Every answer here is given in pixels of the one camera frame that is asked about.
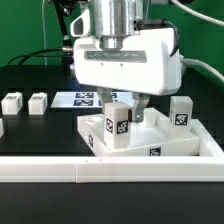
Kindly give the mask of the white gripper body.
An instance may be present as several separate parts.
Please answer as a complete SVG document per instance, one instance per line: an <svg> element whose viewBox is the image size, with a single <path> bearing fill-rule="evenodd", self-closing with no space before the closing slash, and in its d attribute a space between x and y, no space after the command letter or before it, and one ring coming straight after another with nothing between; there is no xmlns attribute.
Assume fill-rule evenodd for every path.
<svg viewBox="0 0 224 224"><path fill-rule="evenodd" d="M179 33L165 19L86 9L70 32L81 84L150 95L173 94L181 86Z"/></svg>

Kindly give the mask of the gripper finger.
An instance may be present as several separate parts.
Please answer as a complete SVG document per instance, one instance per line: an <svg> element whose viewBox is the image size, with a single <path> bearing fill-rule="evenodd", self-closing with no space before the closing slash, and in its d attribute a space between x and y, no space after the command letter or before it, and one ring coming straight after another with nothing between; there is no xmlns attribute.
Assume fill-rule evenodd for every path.
<svg viewBox="0 0 224 224"><path fill-rule="evenodd" d="M106 106L111 104L113 102L112 100L112 89L111 88L105 88L105 87L98 87L97 88L97 94L99 97L99 100L102 105L102 113L106 112Z"/></svg>
<svg viewBox="0 0 224 224"><path fill-rule="evenodd" d="M150 95L133 92L132 99L134 100L134 104L128 111L128 120L134 123L141 123L144 120L144 109L150 101Z"/></svg>

